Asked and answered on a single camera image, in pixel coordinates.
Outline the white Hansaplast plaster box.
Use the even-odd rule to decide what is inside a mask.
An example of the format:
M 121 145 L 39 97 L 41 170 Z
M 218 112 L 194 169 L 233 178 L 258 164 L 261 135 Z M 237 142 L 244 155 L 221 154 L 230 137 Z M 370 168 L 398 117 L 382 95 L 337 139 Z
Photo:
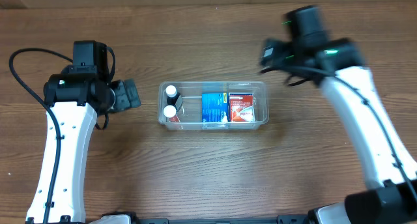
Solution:
M 252 94 L 252 107 L 253 107 L 253 121 L 256 122 L 256 120 L 257 120 L 257 98 L 254 94 Z

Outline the black bottle white cap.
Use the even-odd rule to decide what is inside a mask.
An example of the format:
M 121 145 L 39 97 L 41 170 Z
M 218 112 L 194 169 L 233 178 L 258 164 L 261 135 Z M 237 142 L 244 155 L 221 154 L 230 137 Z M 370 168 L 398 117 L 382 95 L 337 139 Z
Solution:
M 167 95 L 167 105 L 172 105 L 178 111 L 182 107 L 182 96 L 174 85 L 169 85 L 165 89 Z

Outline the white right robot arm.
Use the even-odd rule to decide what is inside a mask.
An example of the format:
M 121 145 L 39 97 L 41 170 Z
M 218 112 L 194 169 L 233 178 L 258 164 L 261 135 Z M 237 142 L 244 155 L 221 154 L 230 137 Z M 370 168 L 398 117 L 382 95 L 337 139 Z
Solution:
M 296 217 L 299 223 L 408 223 L 416 219 L 416 161 L 400 140 L 354 42 L 331 40 L 310 5 L 285 15 L 290 41 L 267 39 L 262 73 L 310 81 L 333 105 L 358 155 L 366 190 Z

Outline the red medicine box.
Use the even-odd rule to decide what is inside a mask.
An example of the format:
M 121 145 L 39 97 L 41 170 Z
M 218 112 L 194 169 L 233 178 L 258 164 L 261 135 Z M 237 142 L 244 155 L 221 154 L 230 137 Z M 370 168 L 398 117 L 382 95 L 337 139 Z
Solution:
M 231 122 L 255 122 L 252 93 L 230 93 L 229 108 Z

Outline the orange bottle white cap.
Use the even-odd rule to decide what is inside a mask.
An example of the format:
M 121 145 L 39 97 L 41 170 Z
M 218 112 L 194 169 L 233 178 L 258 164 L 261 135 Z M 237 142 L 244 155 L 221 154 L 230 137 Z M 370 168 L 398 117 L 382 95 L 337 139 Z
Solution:
M 180 122 L 177 116 L 177 109 L 173 105 L 167 105 L 163 109 L 164 116 L 168 119 L 169 122 Z

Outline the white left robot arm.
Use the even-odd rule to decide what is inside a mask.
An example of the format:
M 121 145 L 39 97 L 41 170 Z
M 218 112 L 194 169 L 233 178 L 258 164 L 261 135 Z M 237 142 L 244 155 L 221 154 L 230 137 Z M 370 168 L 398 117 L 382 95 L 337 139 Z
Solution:
M 133 79 L 106 83 L 95 74 L 54 74 L 44 86 L 47 138 L 26 223 L 85 223 L 84 178 L 99 115 L 140 105 Z

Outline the blue medicine box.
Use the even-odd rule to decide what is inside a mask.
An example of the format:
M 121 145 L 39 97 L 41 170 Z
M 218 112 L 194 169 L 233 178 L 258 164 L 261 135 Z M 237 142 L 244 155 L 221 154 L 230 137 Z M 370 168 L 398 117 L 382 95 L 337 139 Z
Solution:
M 202 121 L 228 122 L 228 95 L 226 92 L 206 92 L 202 94 Z

